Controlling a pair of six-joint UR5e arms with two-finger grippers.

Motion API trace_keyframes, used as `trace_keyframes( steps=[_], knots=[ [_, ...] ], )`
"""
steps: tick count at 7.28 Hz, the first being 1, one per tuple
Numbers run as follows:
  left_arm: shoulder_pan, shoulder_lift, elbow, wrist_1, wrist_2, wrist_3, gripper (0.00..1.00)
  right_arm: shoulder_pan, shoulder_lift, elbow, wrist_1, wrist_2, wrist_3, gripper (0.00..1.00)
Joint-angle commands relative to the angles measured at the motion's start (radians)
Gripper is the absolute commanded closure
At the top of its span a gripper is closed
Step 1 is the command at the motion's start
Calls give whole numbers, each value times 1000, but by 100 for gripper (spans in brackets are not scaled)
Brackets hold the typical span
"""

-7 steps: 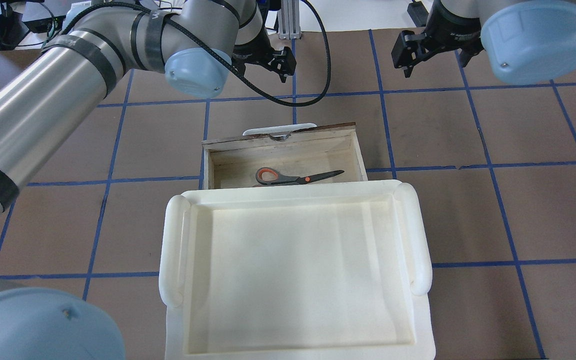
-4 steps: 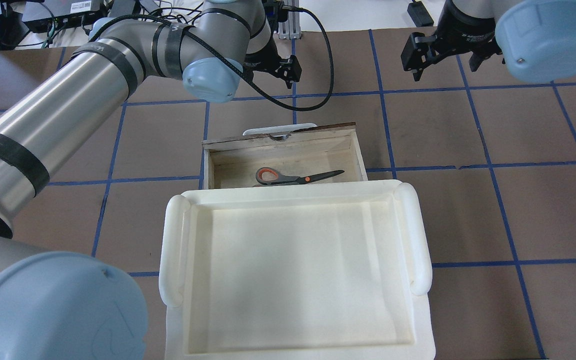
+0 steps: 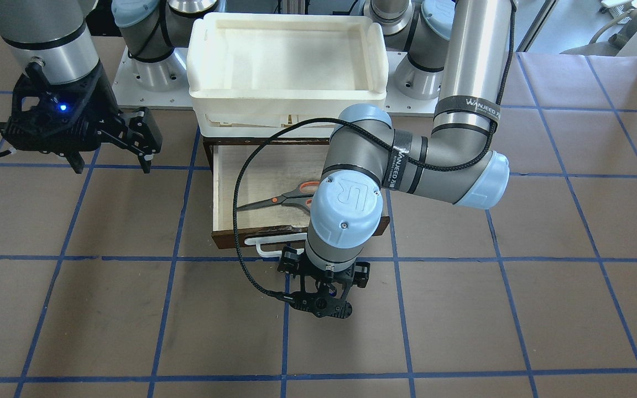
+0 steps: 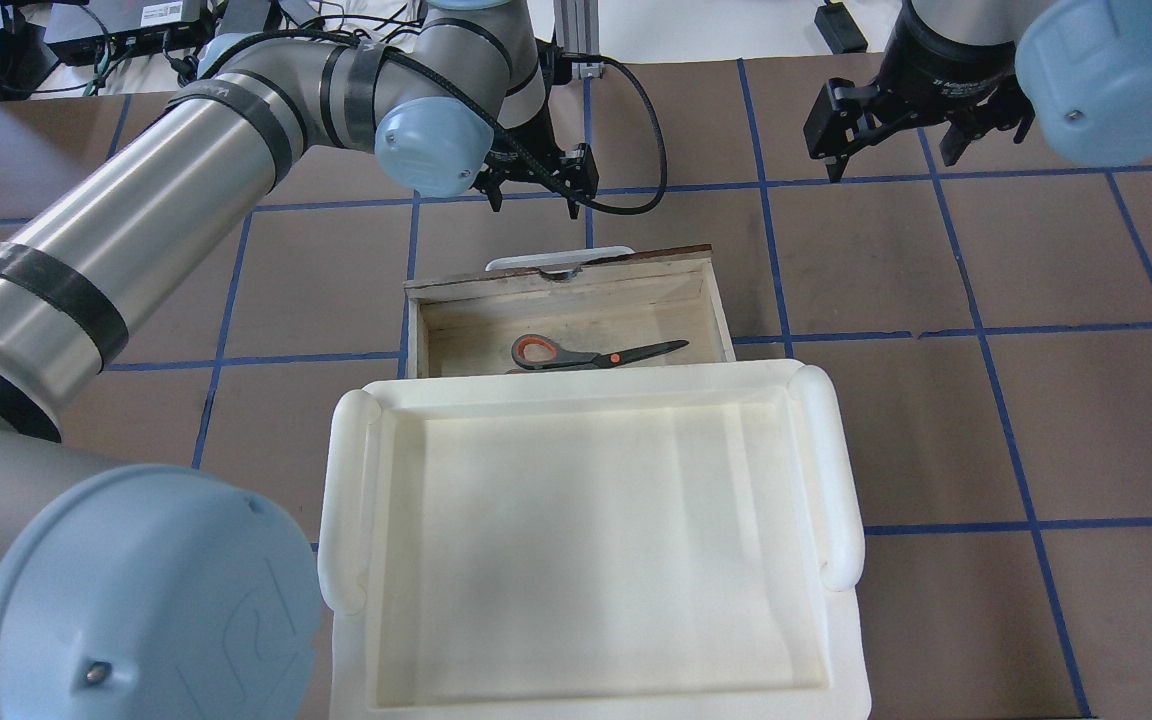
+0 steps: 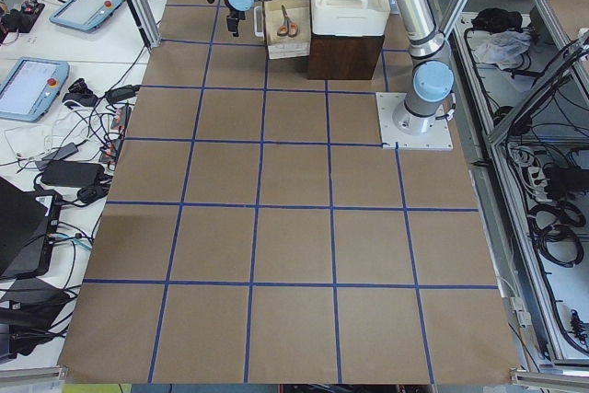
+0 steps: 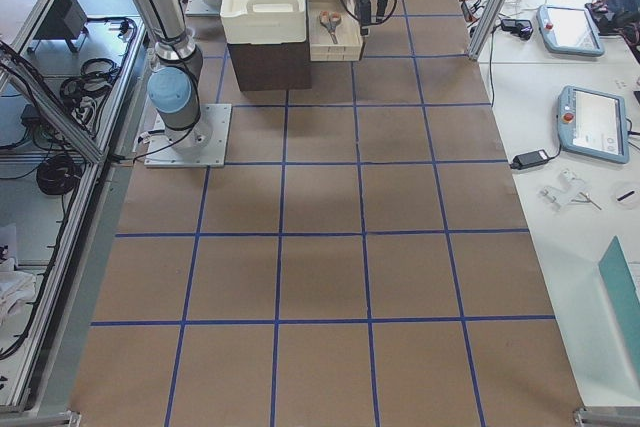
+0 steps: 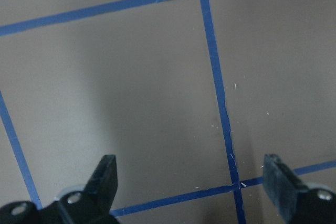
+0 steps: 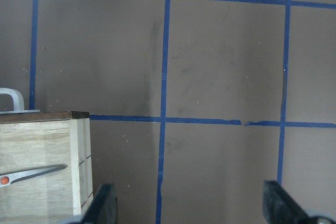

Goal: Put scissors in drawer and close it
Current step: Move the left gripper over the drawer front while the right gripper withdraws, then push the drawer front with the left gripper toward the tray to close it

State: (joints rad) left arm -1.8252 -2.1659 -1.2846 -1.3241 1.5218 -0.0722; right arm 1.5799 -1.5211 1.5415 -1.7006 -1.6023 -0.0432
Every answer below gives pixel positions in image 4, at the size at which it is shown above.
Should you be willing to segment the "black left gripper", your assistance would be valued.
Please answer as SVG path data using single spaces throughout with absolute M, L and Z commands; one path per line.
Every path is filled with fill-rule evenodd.
M 499 213 L 505 200 L 503 183 L 545 184 L 548 181 L 564 190 L 568 217 L 577 220 L 582 197 L 594 197 L 598 192 L 599 174 L 588 143 L 579 143 L 573 150 L 558 145 L 550 103 L 543 100 L 526 122 L 495 132 L 484 167 L 473 179 L 472 190 L 483 194 L 490 209 Z

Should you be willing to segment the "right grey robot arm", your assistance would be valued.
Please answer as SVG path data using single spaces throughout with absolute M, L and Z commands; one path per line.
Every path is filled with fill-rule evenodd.
M 1033 127 L 1083 167 L 1151 159 L 1152 1 L 905 1 L 876 77 L 824 82 L 803 132 L 838 182 L 861 150 L 940 124 L 946 167 Z

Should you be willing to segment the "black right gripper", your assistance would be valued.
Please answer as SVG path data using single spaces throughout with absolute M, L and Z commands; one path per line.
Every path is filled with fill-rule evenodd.
M 824 162 L 829 183 L 840 183 L 861 150 L 896 132 L 948 123 L 940 156 L 945 167 L 956 167 L 988 132 L 1011 131 L 1011 141 L 1021 143 L 1034 123 L 1033 106 L 1015 76 L 987 79 L 983 91 L 960 97 L 943 94 L 948 85 L 925 88 L 931 94 L 910 100 L 877 81 L 858 86 L 846 78 L 827 79 L 803 127 L 808 156 Z

